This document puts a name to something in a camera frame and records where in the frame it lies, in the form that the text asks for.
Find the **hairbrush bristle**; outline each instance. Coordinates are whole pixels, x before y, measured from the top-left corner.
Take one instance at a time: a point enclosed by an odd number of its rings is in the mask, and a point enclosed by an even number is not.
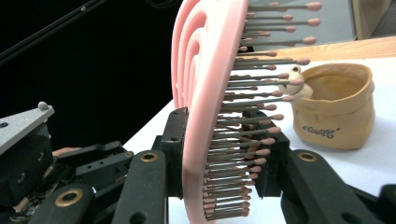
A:
[[[298,86],[304,82],[288,80],[287,73],[269,73],[281,64],[307,65],[309,59],[263,59],[276,57],[276,52],[248,51],[256,46],[315,44],[314,36],[269,38],[272,32],[293,33],[300,25],[318,26],[320,20],[294,21],[290,14],[260,13],[320,8],[317,2],[264,6],[250,5],[248,0],[185,0],[181,5],[172,46],[172,87],[176,108],[189,109],[183,195],[191,224],[248,216],[251,187],[271,152],[269,146],[276,141],[274,138],[258,141],[253,136],[281,132],[279,127],[255,130],[254,124],[268,124],[284,116],[245,118],[242,114],[276,110],[275,103],[294,99],[277,86]]]

